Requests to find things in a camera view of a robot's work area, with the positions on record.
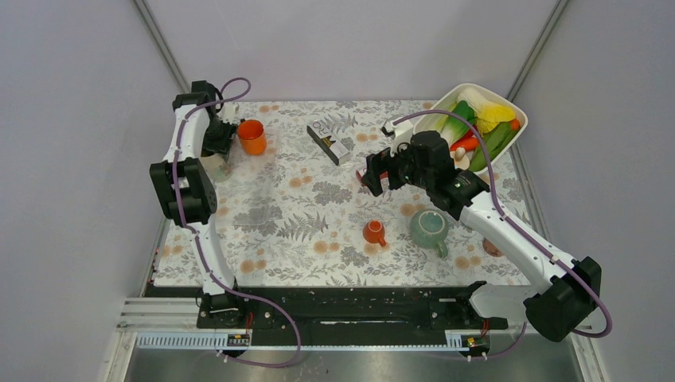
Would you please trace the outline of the orange enamel mug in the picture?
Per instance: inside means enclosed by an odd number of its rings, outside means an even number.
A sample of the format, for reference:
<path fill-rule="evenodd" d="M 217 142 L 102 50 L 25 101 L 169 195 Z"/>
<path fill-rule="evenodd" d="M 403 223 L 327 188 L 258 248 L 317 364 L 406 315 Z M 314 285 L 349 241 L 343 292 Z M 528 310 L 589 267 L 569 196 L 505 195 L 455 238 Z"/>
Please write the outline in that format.
<path fill-rule="evenodd" d="M 246 154 L 261 155 L 267 149 L 267 138 L 260 121 L 244 120 L 238 126 L 236 133 Z"/>

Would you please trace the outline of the floral beige mug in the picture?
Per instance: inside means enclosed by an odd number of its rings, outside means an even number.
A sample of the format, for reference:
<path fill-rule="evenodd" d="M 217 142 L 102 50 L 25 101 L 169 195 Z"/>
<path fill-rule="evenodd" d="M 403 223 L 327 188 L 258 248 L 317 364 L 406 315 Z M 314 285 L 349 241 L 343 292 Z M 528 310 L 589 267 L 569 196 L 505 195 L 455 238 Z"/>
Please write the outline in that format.
<path fill-rule="evenodd" d="M 222 154 L 201 157 L 200 161 L 213 184 L 225 182 L 232 176 L 232 167 Z"/>

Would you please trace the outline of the small orange cup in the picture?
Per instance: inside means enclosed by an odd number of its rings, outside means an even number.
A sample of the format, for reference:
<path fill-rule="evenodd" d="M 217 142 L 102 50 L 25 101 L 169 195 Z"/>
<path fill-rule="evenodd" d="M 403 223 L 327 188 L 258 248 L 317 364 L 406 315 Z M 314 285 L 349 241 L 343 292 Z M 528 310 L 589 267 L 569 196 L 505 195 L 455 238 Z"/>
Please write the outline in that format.
<path fill-rule="evenodd" d="M 378 220 L 371 220 L 363 228 L 363 237 L 370 244 L 378 244 L 381 247 L 387 245 L 385 240 L 384 225 Z"/>

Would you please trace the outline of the green ceramic mug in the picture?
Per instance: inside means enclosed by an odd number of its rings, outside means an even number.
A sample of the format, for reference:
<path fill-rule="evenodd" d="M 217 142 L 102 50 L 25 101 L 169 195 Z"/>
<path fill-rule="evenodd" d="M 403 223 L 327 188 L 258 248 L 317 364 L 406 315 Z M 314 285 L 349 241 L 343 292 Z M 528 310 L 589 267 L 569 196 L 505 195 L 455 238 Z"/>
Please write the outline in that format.
<path fill-rule="evenodd" d="M 445 240 L 449 232 L 447 219 L 434 209 L 423 209 L 411 218 L 409 231 L 412 242 L 422 249 L 433 250 L 440 259 L 448 257 Z"/>

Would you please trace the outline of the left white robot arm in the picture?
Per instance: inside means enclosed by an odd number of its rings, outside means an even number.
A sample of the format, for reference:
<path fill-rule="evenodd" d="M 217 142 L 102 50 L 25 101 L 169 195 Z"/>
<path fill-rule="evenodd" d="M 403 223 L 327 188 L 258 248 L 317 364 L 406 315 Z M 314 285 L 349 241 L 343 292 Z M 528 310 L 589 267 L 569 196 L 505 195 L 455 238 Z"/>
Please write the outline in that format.
<path fill-rule="evenodd" d="M 218 115 L 221 91 L 206 80 L 172 102 L 175 128 L 164 159 L 149 168 L 165 217 L 188 236 L 202 277 L 200 314 L 229 327 L 244 322 L 247 307 L 233 294 L 236 278 L 224 259 L 216 231 L 217 193 L 201 163 L 202 155 L 228 159 L 236 126 Z"/>

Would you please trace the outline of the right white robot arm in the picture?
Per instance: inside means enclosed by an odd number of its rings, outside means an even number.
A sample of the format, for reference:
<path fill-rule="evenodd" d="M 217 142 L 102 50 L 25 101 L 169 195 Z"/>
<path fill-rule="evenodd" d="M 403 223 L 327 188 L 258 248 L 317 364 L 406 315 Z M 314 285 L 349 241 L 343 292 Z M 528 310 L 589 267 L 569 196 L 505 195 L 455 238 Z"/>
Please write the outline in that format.
<path fill-rule="evenodd" d="M 455 167 L 449 146 L 436 131 L 414 134 L 396 153 L 390 149 L 365 159 L 361 182 L 374 196 L 412 185 L 423 189 L 438 209 L 478 232 L 527 278 L 525 287 L 482 284 L 456 307 L 461 324 L 475 328 L 487 318 L 529 323 L 543 337 L 560 342 L 570 333 L 601 338 L 613 328 L 599 297 L 602 268 L 591 257 L 577 260 L 523 225 L 501 203 L 494 188 L 476 173 Z M 605 327 L 585 333 L 579 325 L 600 310 Z"/>

